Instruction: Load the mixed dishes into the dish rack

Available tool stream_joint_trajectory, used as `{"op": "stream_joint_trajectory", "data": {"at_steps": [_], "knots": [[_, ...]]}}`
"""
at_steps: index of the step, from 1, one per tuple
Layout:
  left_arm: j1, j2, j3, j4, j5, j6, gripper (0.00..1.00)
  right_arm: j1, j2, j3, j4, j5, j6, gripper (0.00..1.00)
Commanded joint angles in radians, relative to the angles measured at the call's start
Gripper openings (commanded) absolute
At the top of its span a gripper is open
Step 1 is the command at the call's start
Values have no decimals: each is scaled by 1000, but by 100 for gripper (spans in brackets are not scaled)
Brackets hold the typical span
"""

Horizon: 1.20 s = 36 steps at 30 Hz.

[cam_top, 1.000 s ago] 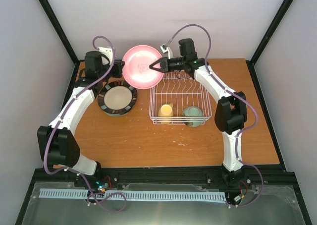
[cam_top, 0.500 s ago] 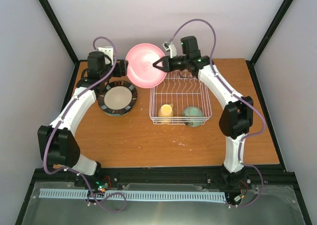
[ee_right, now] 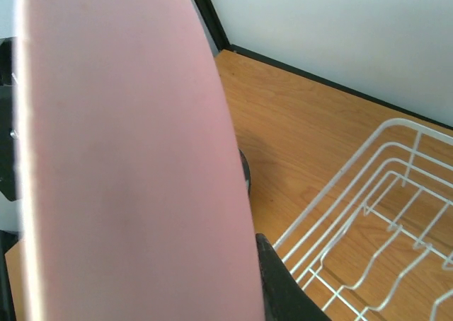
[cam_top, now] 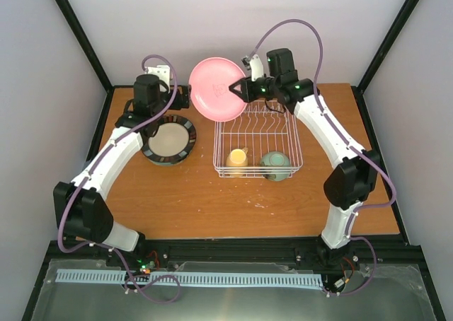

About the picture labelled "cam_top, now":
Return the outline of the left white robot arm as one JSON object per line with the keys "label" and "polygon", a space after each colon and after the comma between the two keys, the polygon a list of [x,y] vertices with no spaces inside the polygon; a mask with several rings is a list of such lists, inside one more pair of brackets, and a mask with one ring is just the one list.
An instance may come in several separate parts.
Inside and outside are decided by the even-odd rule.
{"label": "left white robot arm", "polygon": [[57,242],[65,253],[75,251],[63,244],[64,235],[84,239],[89,245],[102,244],[122,250],[132,266],[146,261],[145,236],[115,221],[106,204],[111,187],[136,153],[155,165],[176,165],[184,161],[196,142],[194,124],[167,110],[189,106],[187,88],[171,85],[168,66],[149,68],[133,85],[134,97],[104,147],[71,182],[59,182],[53,197],[58,226]]}

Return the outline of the teal ceramic bowl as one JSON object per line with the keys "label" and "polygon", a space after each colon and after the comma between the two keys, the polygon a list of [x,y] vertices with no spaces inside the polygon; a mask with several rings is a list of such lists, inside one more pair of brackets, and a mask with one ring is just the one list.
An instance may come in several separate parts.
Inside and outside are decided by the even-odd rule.
{"label": "teal ceramic bowl", "polygon": [[265,154],[260,160],[260,166],[265,168],[263,177],[266,180],[280,182],[286,180],[290,175],[290,171],[286,170],[286,168],[291,166],[290,160],[285,154],[279,151],[272,151]]}

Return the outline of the dark striped plate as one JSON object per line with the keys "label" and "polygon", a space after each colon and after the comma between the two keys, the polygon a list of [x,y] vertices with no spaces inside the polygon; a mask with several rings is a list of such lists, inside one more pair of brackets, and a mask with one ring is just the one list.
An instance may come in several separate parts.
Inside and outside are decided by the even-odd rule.
{"label": "dark striped plate", "polygon": [[186,117],[166,115],[157,121],[158,129],[142,146],[142,154],[149,157],[188,157],[197,138],[195,125]]}

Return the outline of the pink plate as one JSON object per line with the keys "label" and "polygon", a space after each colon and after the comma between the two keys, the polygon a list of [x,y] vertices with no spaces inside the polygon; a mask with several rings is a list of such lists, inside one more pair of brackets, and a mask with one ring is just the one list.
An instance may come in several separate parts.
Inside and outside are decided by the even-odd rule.
{"label": "pink plate", "polygon": [[222,57],[199,62],[189,77],[190,99],[195,109],[214,122],[236,119],[246,103],[229,90],[229,86],[245,76],[241,68]]}

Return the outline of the yellow mug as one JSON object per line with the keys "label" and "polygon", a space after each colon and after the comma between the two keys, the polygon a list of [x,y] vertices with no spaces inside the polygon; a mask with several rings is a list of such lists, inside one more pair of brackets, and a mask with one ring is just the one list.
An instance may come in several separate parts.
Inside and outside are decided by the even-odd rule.
{"label": "yellow mug", "polygon": [[248,166],[248,149],[236,148],[226,158],[226,175],[229,177],[243,177]]}

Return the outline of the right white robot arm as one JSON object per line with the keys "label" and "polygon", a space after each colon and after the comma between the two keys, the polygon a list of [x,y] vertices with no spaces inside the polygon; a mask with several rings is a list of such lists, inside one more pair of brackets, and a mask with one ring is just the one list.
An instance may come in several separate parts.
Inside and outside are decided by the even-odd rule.
{"label": "right white robot arm", "polygon": [[312,80],[299,78],[289,49],[274,49],[266,57],[268,73],[257,54],[244,57],[251,74],[232,83],[229,90],[245,103],[278,101],[315,137],[333,169],[323,184],[330,208],[321,239],[329,249],[340,249],[349,242],[358,209],[376,186],[379,155],[346,132]]}

